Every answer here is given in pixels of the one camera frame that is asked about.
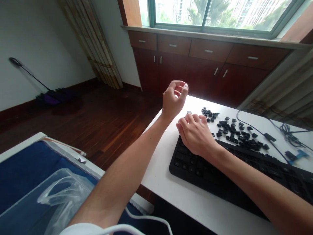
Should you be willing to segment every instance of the window sill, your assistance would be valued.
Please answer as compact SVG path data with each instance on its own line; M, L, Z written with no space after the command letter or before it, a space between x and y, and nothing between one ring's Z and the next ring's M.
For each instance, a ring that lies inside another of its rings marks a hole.
M131 31L167 34L167 35L174 35L174 36L181 36L181 37L188 37L188 38L233 42L233 43L256 45L256 46L267 46L267 47L285 48L285 49L293 49L293 50L310 50L313 48L313 44L281 42L281 41L268 40L268 39L246 38L246 37L238 37L238 36L207 34L207 33L187 32L187 31L168 30L168 29L157 29L157 28L150 28L150 27L133 27L133 26L125 26L125 25L121 25L121 27L125 30L131 30Z

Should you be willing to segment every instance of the black keyboard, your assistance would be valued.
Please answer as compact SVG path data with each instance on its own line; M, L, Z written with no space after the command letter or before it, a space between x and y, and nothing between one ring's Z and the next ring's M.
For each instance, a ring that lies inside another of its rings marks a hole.
M246 150L219 140L216 141L242 161L312 204L313 173L282 163L270 155ZM226 175L202 157L192 154L184 146L180 136L170 163L170 172L230 203L267 219L254 202Z

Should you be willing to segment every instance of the curtain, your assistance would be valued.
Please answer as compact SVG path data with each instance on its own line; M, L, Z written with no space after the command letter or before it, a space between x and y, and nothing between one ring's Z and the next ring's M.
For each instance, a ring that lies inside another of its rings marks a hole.
M290 125L313 128L313 50L295 61L292 68L245 108Z
M123 87L105 41L97 16L89 0L58 0L73 27L99 81L112 88Z

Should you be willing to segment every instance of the finger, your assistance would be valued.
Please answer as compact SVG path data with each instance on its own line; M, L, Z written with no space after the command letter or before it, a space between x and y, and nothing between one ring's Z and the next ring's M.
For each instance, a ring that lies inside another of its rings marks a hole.
M180 93L177 90L174 90L174 95L177 95L177 97L179 97Z
M171 81L169 88L173 88L175 90L175 87L181 86L183 87L186 83L183 81Z
M177 90L177 91L179 91L179 92L182 92L183 87L182 87L182 86L176 86L176 87L175 87L175 90Z
M204 116L204 115L199 115L199 118L201 119L201 122L203 123L203 124L207 124L208 122L206 121L206 116Z
M187 95L188 95L188 84L185 83L185 85L184 85L184 87L183 87L183 90L182 90L182 92L181 92L181 94L180 94L179 99L185 101Z
M200 118L198 114L193 114L193 119L195 120L195 122L200 122Z
M182 128L184 129L184 132L185 132L188 128L188 123L187 123L186 119L182 117L178 120L178 123L182 126Z
M176 123L176 127L178 129L178 132L179 132L181 138L182 138L183 143L186 145L187 140L186 140L186 136L185 136L185 132L184 132L183 127L179 123Z
M195 120L193 119L192 114L187 114L187 115L185 116L185 119L186 119L186 121L189 122L189 123L195 123Z

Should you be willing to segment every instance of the floor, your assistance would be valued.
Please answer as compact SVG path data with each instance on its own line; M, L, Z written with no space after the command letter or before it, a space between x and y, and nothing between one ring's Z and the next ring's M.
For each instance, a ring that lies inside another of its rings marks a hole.
M101 83L68 104L1 123L0 153L32 135L49 137L77 147L86 158L107 170L146 129L162 108L162 100L132 88L115 90ZM153 202L143 186L137 193Z

